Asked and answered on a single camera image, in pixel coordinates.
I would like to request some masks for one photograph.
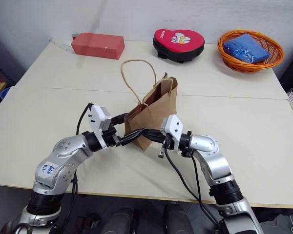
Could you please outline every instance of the wicker basket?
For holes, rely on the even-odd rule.
[[[230,39],[241,36],[245,33],[250,34],[264,49],[266,49],[270,53],[268,59],[254,64],[250,64],[247,62],[242,62],[228,55],[224,51],[223,43]],[[284,59],[284,51],[276,41],[261,33],[247,30],[235,30],[225,33],[221,36],[221,38],[218,41],[218,49],[220,51],[220,55],[223,58],[224,63],[233,70],[240,72],[257,72],[262,69],[272,68],[274,66],[279,65]]]

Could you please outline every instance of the floor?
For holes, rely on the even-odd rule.
[[[9,188],[0,186],[0,229],[5,222],[11,220],[14,225],[17,224],[21,211],[26,206],[31,190]],[[62,202],[62,214],[68,211],[70,194],[65,194]],[[74,213],[71,222],[67,226],[66,233],[72,234],[75,230],[75,220],[78,216],[84,216],[87,213],[96,212],[102,222],[97,229],[87,232],[89,234],[100,233],[100,228],[107,222],[111,215],[119,208],[130,206],[138,209],[140,212],[139,234],[164,234],[163,229],[163,210],[168,201],[79,195],[74,207]],[[191,221],[193,230],[196,234],[212,234],[212,225],[210,221],[201,212],[197,203],[179,202]],[[217,218],[220,218],[213,205],[208,205]],[[280,215],[277,220],[261,224],[265,234],[290,234],[291,223],[288,216]]]

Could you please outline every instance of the blue cloth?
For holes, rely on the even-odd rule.
[[[238,60],[256,63],[269,58],[270,54],[249,34],[243,34],[223,44],[224,51]]]

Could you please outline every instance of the white table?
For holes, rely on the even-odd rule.
[[[293,208],[293,112],[273,71],[241,74],[223,67],[226,72],[240,76],[231,78],[219,70],[214,71],[220,61],[216,65],[209,64],[212,61],[208,63],[215,46],[206,45],[205,54],[198,58],[202,58],[200,61],[173,65],[172,62],[147,55],[148,50],[142,53],[140,49],[136,53],[141,52],[141,55],[135,54],[129,44],[138,49],[139,43],[142,48],[146,46],[146,42],[127,42],[121,59],[147,59],[156,69],[163,67],[163,71],[171,75],[179,72],[174,66],[183,69],[182,66],[195,64],[192,76],[187,73],[189,80],[178,78],[178,117],[184,123],[184,132],[191,130],[196,134],[210,134],[218,140],[249,202],[254,206]],[[76,62],[80,59],[83,60],[83,69],[78,70]],[[92,68],[94,60],[100,65]],[[109,64],[105,69],[110,67],[107,71],[103,69],[105,63]],[[120,63],[102,58],[81,58],[52,44],[47,46],[0,105],[0,185],[31,188],[36,166],[50,154],[57,141],[75,134],[78,118],[87,103],[92,101],[105,106],[113,116],[136,105],[134,95],[122,84],[118,73]],[[201,63],[207,70],[194,69]],[[137,66],[144,67],[137,69],[128,66],[128,72],[142,69],[148,72],[144,64]],[[96,74],[96,70],[98,74],[115,75],[110,76],[109,83],[106,79],[86,76],[90,71]],[[214,83],[209,84],[208,75],[202,76],[203,73],[212,74],[210,77]],[[228,89],[222,90],[220,86],[226,86],[227,82],[221,82],[217,73],[236,88],[228,86]],[[197,94],[191,85],[197,82],[190,80],[195,74],[203,77],[198,89],[206,96]],[[147,84],[148,87],[151,85],[151,81],[146,82],[142,78],[133,81],[136,82],[133,85],[139,87],[141,97],[149,90]],[[91,88],[94,83],[97,83],[97,91]],[[183,93],[182,87],[184,90],[188,87],[192,95]],[[80,132],[89,129],[85,119]],[[117,130],[120,136],[124,134],[123,126],[117,126]],[[160,145],[153,143],[145,152],[134,145],[127,145],[95,153],[78,168],[79,191],[84,194],[192,200],[167,160],[157,157],[159,149]],[[195,189],[191,160],[173,152],[171,157],[186,182]],[[200,182],[203,200],[213,202],[201,173]]]
[[[180,95],[288,98],[272,69],[252,74],[234,71],[223,63],[217,46],[210,44],[205,45],[199,57],[180,64],[159,59],[152,42],[126,41],[119,60],[75,55],[50,43],[18,85],[130,93],[120,74],[121,63],[127,59],[147,60],[158,78],[164,72],[177,78]],[[150,90],[154,79],[146,63],[128,63],[124,71],[137,93]]]

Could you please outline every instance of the paper bag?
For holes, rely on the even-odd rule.
[[[137,96],[133,88],[128,84],[123,72],[123,66],[131,61],[143,61],[150,65],[155,77],[155,84],[148,94],[143,98],[142,102]],[[164,77],[160,81],[156,81],[156,74],[152,65],[141,59],[131,59],[124,61],[121,66],[121,74],[125,84],[134,93],[138,100],[138,105],[125,116],[125,135],[136,129],[160,129],[163,119],[169,115],[176,113],[176,98],[178,82],[174,77]],[[133,143],[140,149],[145,150],[151,143],[149,139],[140,136]]]

